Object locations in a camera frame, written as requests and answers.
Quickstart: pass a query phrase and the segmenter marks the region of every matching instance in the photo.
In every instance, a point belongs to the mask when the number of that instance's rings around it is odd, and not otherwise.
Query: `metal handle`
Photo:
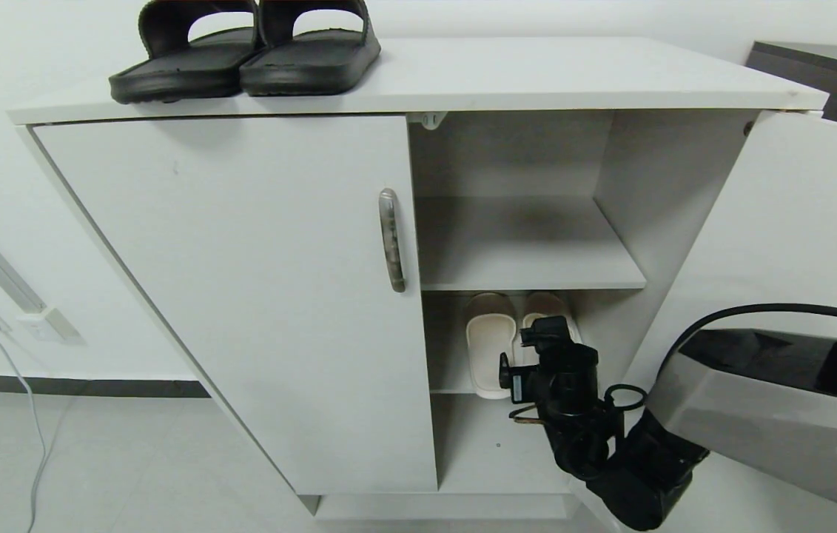
[[[395,191],[392,189],[383,189],[378,193],[378,221],[382,225],[382,247],[385,249],[385,266],[389,269],[391,290],[405,292],[402,256],[398,252],[398,225],[395,223]]]

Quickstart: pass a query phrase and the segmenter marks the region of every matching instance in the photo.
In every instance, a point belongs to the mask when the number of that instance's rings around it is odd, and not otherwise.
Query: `black slide sandal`
[[[316,30],[293,36],[293,24],[313,10],[343,10],[362,19],[362,31]],[[261,0],[267,50],[240,68],[249,95],[334,95],[356,87],[381,47],[364,0]]]
[[[255,23],[189,43],[192,24],[215,13],[252,13]],[[138,14],[138,34],[149,60],[110,77],[119,104],[238,94],[238,68],[261,43],[253,0],[152,0]]]

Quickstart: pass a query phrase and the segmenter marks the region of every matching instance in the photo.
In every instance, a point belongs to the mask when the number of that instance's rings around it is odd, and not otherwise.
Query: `gray robot arm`
[[[514,403],[534,403],[557,465],[586,482],[632,529],[661,526],[709,452],[837,502],[837,340],[702,329],[720,318],[764,312],[837,317],[835,307],[808,304],[718,311],[679,336],[648,397],[637,387],[613,385],[602,399],[595,350],[571,341],[563,318],[540,318],[520,331],[524,345],[537,348],[540,364],[510,367],[502,358],[500,381]],[[611,393],[618,389],[642,399],[617,406]],[[642,404],[640,422],[624,435],[622,414]]]
[[[837,502],[837,341],[702,330],[645,402],[666,432]]]

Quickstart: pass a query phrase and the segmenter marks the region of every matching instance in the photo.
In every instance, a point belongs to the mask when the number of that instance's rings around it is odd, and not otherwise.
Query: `power cord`
[[[40,446],[43,449],[43,456],[42,459],[40,459],[40,466],[36,469],[36,476],[33,476],[33,483],[32,485],[30,485],[30,526],[27,527],[27,533],[31,533],[33,530],[33,524],[36,523],[36,490],[40,486],[40,478],[43,477],[43,468],[45,468],[45,466],[47,465],[47,459],[49,458],[49,455],[47,455],[47,442],[43,439],[43,432],[40,431],[40,420],[36,416],[36,403],[33,402],[33,389],[30,388],[30,385],[27,383],[26,379],[23,378],[23,375],[20,375],[19,369],[16,368],[15,364],[13,364],[13,360],[10,357],[10,354],[7,353],[7,349],[4,348],[3,344],[1,344],[1,340],[0,348],[1,353],[3,353],[7,362],[10,364],[10,367],[13,368],[13,374],[16,374],[16,378],[18,378],[20,384],[23,385],[24,390],[27,391],[27,398],[30,401],[30,412],[33,413],[33,425],[36,426],[36,434],[40,437]]]

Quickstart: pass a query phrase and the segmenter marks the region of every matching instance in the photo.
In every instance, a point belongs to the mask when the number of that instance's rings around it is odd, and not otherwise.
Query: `white slipper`
[[[493,292],[479,294],[465,308],[468,336],[468,368],[475,394],[481,398],[509,398],[510,390],[500,388],[500,354],[514,364],[514,338],[517,321],[510,300]]]
[[[570,308],[563,300],[551,292],[535,292],[527,297],[527,303],[523,306],[523,327],[530,327],[534,324],[537,318],[556,317],[562,315],[566,317],[566,323],[570,327],[570,338],[573,342],[582,342],[577,331],[577,323],[573,320],[573,315],[570,314]],[[537,349],[532,346],[521,348],[519,357],[517,357],[517,364],[512,366],[529,366],[532,364],[539,364],[539,354]]]

